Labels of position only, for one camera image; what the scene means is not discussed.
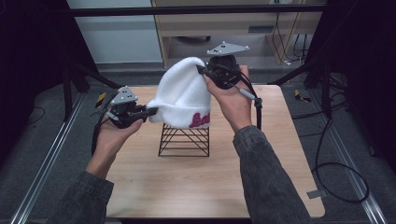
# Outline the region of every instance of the wire stand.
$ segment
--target wire stand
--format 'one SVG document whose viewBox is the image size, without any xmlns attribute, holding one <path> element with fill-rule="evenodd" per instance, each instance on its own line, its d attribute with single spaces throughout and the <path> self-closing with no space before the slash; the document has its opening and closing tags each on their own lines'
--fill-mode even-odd
<svg viewBox="0 0 396 224">
<path fill-rule="evenodd" d="M 176 129 L 164 123 L 158 156 L 209 157 L 209 128 Z"/>
</svg>

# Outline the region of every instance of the white beanie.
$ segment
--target white beanie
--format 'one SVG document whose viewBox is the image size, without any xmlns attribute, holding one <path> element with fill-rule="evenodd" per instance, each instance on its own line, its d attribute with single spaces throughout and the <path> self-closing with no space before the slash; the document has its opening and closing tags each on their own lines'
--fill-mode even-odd
<svg viewBox="0 0 396 224">
<path fill-rule="evenodd" d="M 195 57 L 181 60 L 166 71 L 155 98 L 147 108 L 158 107 L 150 122 L 163 122 L 172 128 L 197 129 L 210 124 L 210 93 L 196 65 L 205 63 Z"/>
</svg>

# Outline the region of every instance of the wooden table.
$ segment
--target wooden table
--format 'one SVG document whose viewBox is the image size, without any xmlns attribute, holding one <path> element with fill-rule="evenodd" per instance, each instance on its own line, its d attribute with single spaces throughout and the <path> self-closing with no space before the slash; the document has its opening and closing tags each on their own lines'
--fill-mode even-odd
<svg viewBox="0 0 396 224">
<path fill-rule="evenodd" d="M 139 104 L 154 98 L 157 87 L 132 87 Z M 311 217 L 322 217 L 317 189 L 278 86 L 254 86 L 263 99 L 262 129 L 297 188 Z M 131 136 L 108 179 L 115 183 L 108 217 L 248 217 L 233 131 L 212 99 L 210 157 L 158 157 L 162 123 L 146 122 Z"/>
</svg>

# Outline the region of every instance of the human hand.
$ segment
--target human hand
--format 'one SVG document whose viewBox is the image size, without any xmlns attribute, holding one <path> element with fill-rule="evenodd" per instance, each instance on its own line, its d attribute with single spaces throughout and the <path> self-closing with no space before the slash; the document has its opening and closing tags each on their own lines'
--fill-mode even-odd
<svg viewBox="0 0 396 224">
<path fill-rule="evenodd" d="M 119 129 L 109 120 L 105 121 L 100 127 L 96 141 L 96 150 L 93 153 L 86 171 L 93 175 L 106 178 L 111 164 L 116 159 L 117 153 L 128 137 L 136 133 L 142 124 L 143 120 L 139 119 L 130 127 Z"/>
<path fill-rule="evenodd" d="M 248 67 L 240 65 L 241 72 L 248 77 Z M 224 117 L 228 120 L 233 132 L 236 133 L 240 129 L 252 125 L 251 122 L 251 100 L 243 95 L 237 88 L 228 90 L 220 89 L 216 86 L 210 77 L 204 76 L 207 90 L 219 102 Z M 239 81 L 236 85 L 239 89 L 248 91 L 247 85 Z"/>
</svg>

